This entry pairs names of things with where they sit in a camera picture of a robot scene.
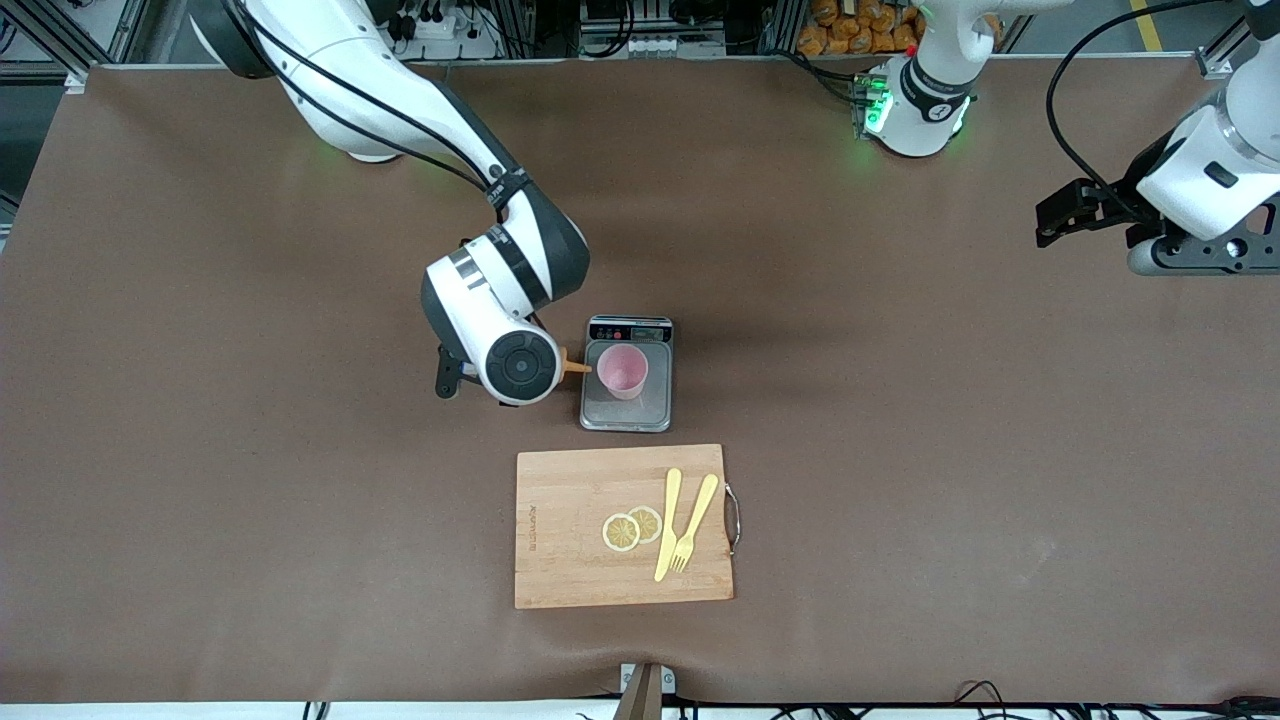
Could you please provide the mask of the yellow plastic knife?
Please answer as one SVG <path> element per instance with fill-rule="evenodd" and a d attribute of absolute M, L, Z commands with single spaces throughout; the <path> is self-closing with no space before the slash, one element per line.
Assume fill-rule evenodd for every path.
<path fill-rule="evenodd" d="M 678 468 L 671 468 L 666 473 L 664 507 L 660 525 L 660 547 L 654 571 L 654 582 L 662 582 L 671 569 L 675 556 L 675 546 L 678 542 L 675 534 L 675 511 L 678 506 L 678 497 L 682 487 L 682 473 Z"/>

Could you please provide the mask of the pink plastic cup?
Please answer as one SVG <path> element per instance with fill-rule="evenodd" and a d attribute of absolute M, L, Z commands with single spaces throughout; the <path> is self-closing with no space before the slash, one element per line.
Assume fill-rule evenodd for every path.
<path fill-rule="evenodd" d="M 649 361 L 636 345 L 609 345 L 596 360 L 595 374 L 612 397 L 630 401 L 644 391 Z"/>

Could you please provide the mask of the wooden cutting board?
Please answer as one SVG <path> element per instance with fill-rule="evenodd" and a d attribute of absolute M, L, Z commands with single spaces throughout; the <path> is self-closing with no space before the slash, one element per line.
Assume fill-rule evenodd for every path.
<path fill-rule="evenodd" d="M 608 550 L 604 520 L 636 506 L 664 507 L 666 473 L 678 468 L 677 539 L 686 532 L 701 480 L 721 478 L 682 573 L 654 582 L 660 538 L 628 552 Z M 726 601 L 735 596 L 728 500 L 718 445 L 676 445 L 521 454 L 515 489 L 515 606 L 585 609 Z"/>

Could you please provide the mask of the silver digital kitchen scale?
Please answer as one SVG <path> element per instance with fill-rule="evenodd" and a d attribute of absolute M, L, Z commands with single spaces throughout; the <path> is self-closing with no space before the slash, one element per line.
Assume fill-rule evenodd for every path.
<path fill-rule="evenodd" d="M 588 430 L 659 433 L 671 424 L 675 379 L 675 324 L 666 316 L 595 315 L 588 322 L 586 364 L 594 372 L 582 379 L 580 425 Z M 609 345 L 636 345 L 649 361 L 644 391 L 635 400 L 612 397 L 595 374 L 595 364 Z"/>

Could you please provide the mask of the orange packet pile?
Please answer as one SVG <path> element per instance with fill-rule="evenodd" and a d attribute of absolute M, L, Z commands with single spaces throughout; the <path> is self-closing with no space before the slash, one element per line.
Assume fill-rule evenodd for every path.
<path fill-rule="evenodd" d="M 913 53 L 928 15 L 911 0 L 806 0 L 795 40 L 803 56 Z"/>

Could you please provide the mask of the white power strip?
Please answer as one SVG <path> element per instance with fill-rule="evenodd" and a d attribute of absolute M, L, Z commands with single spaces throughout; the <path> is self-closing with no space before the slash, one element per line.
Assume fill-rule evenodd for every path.
<path fill-rule="evenodd" d="M 493 13 L 472 0 L 394 0 L 379 32 L 402 61 L 507 59 Z"/>

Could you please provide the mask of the aluminium frame strut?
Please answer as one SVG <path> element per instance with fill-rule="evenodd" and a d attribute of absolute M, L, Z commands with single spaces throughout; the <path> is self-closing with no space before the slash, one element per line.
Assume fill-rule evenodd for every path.
<path fill-rule="evenodd" d="M 111 60 L 92 35 L 55 0 L 0 0 L 0 8 L 52 64 L 65 72 L 65 94 L 83 94 L 90 72 Z"/>
<path fill-rule="evenodd" d="M 1196 60 L 1202 78 L 1228 79 L 1257 54 L 1260 41 L 1254 36 L 1256 12 L 1245 5 L 1240 14 L 1225 31 L 1197 49 Z"/>

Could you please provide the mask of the yellow plastic fork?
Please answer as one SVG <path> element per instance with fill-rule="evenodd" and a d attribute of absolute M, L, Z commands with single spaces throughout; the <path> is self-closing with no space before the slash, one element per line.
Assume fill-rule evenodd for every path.
<path fill-rule="evenodd" d="M 708 474 L 703 478 L 686 532 L 675 544 L 675 551 L 668 565 L 669 571 L 682 573 L 689 565 L 689 561 L 696 548 L 698 532 L 701 528 L 703 520 L 710 509 L 712 501 L 716 498 L 716 493 L 719 487 L 721 478 L 717 474 Z"/>

